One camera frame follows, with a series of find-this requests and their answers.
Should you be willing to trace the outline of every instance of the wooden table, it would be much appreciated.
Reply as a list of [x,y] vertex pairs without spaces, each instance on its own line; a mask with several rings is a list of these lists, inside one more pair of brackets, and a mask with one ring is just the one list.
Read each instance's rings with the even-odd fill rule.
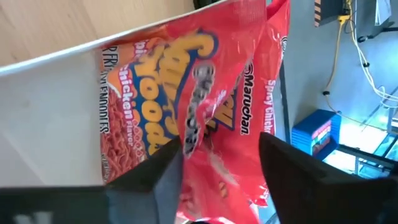
[[0,0],[0,66],[192,10],[192,0]]

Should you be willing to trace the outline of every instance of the red plastic bag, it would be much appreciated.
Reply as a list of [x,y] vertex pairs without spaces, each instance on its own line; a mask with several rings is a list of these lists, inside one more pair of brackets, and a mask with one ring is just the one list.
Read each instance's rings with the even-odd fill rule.
[[261,131],[275,133],[272,91],[286,46],[290,2],[274,0],[267,17],[253,60],[207,123],[203,144],[184,163],[180,215],[189,219],[256,223],[249,204],[267,205],[258,140]]
[[225,1],[103,50],[100,131],[110,182],[180,135],[189,157],[257,47],[264,0]]

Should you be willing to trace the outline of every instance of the wire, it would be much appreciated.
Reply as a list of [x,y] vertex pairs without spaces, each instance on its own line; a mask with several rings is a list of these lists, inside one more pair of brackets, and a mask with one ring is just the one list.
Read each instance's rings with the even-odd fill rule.
[[[347,2],[348,2],[349,11],[351,12],[351,13],[350,13],[350,16],[352,17],[352,15],[353,15],[353,13],[352,13],[352,11],[353,11],[353,8],[352,8],[352,0],[347,0]],[[356,12],[356,11],[357,11],[357,2],[355,2],[355,12]],[[356,23],[356,14],[354,14],[354,24],[355,24],[355,23]],[[355,45],[355,47],[356,47],[356,50],[358,51],[359,60],[360,60],[361,64],[362,64],[362,65],[369,64],[369,62],[366,60],[366,57],[364,56],[362,50],[359,48],[359,45],[358,45],[358,43],[357,43],[357,41],[356,41],[356,27],[353,27],[353,24],[352,24],[352,23],[350,23],[350,27],[351,27],[351,30],[354,31],[354,32],[351,32],[351,40],[352,40],[352,42],[354,43],[354,45]],[[390,94],[387,94],[387,93],[385,92],[385,88],[383,88],[384,91],[378,90],[378,89],[375,87],[374,80],[373,80],[372,75],[370,74],[369,68],[368,68],[368,67],[365,67],[365,66],[362,66],[362,70],[363,70],[363,72],[364,72],[364,74],[365,74],[366,79],[368,80],[369,84],[371,85],[373,91],[374,91],[378,96],[380,96],[380,97],[382,98],[381,104],[384,105],[384,106],[387,107],[387,108],[398,108],[398,106],[390,106],[390,105],[387,105],[387,104],[385,104],[385,103],[383,102],[383,100],[398,102],[398,96],[392,96],[392,95],[390,95]]]
[[[352,18],[350,18],[350,19],[348,19],[348,21],[351,22],[354,25],[354,28],[356,29],[356,24],[355,24],[354,20],[352,20]],[[347,25],[348,25],[348,22],[346,22],[344,24],[344,33],[345,34],[350,34],[350,33],[354,32],[352,29],[350,31],[347,31],[347,28],[348,28]]]
[[[342,30],[342,28],[343,28],[343,24],[345,25],[345,26],[344,26],[345,32],[346,32],[347,24],[349,24],[349,26],[350,26],[350,28],[351,28],[351,31],[348,32],[348,33],[351,34],[351,40],[353,41],[353,43],[354,43],[354,45],[355,45],[355,47],[356,47],[356,49],[357,49],[357,51],[358,51],[359,60],[361,61],[361,64],[362,64],[362,65],[368,64],[368,61],[366,60],[366,57],[364,56],[362,50],[359,48],[358,43],[357,43],[357,41],[356,41],[356,11],[357,11],[357,2],[355,2],[355,11],[353,12],[353,9],[352,9],[352,2],[351,2],[351,1],[352,1],[352,0],[347,0],[347,5],[348,5],[349,11],[350,11],[349,18],[347,18],[347,17],[345,17],[345,16],[340,16],[340,17],[339,17],[339,23],[340,23],[340,25],[339,25],[339,31],[338,31],[337,41],[336,41],[336,49],[335,49],[335,58],[334,58],[334,61],[333,61],[333,68],[332,68],[332,72],[331,72],[329,81],[328,81],[328,83],[327,83],[327,85],[326,85],[325,91],[323,92],[323,95],[325,96],[326,103],[328,104],[328,107],[329,107],[333,112],[335,112],[336,114],[340,115],[341,117],[346,118],[346,119],[348,119],[348,120],[350,120],[350,121],[354,121],[355,123],[359,123],[360,125],[365,125],[364,128],[366,128],[366,127],[372,127],[372,128],[376,128],[376,129],[381,130],[381,131],[386,131],[386,132],[388,132],[388,133],[398,134],[398,132],[395,132],[395,131],[388,131],[388,130],[386,130],[386,129],[379,128],[379,127],[377,127],[377,126],[371,125],[371,124],[369,124],[369,123],[368,123],[368,124],[365,124],[365,121],[364,121],[364,122],[360,122],[360,121],[358,121],[358,120],[356,120],[356,119],[353,119],[353,118],[350,118],[350,117],[348,117],[348,116],[345,116],[345,115],[343,115],[340,111],[335,110],[335,109],[332,107],[331,103],[330,103],[330,99],[329,99],[330,91],[329,91],[329,89],[330,89],[330,85],[331,85],[331,83],[333,82],[333,79],[334,79],[334,77],[335,77],[335,75],[336,75],[336,66],[337,66],[337,61],[338,61],[338,52],[339,52],[339,48],[340,48],[341,30]],[[376,89],[376,87],[374,86],[373,77],[371,76],[368,67],[365,67],[365,66],[361,66],[361,67],[362,67],[362,69],[363,69],[363,72],[364,72],[364,74],[365,74],[366,79],[368,80],[368,82],[369,82],[369,84],[371,85],[371,87],[372,87],[372,89],[374,90],[374,92],[382,98],[381,104],[382,104],[383,106],[385,106],[386,108],[398,108],[398,106],[389,106],[389,105],[387,105],[387,104],[385,104],[385,103],[383,102],[384,99],[386,99],[386,100],[391,100],[391,101],[398,101],[398,97],[392,96],[392,95],[390,95],[390,94],[387,94],[387,93],[386,93],[386,88],[385,88],[384,86],[380,86],[380,87],[379,87],[379,89],[381,89],[381,90]]]
[[326,85],[325,91],[329,91],[330,85],[333,82],[333,79],[336,76],[336,67],[337,67],[337,61],[338,61],[338,51],[340,48],[340,40],[341,40],[341,30],[343,29],[343,22],[340,21],[339,29],[338,29],[338,35],[337,35],[337,41],[336,41],[336,48],[335,48],[335,59],[333,60],[333,68],[331,70],[331,75],[328,81],[328,84]]

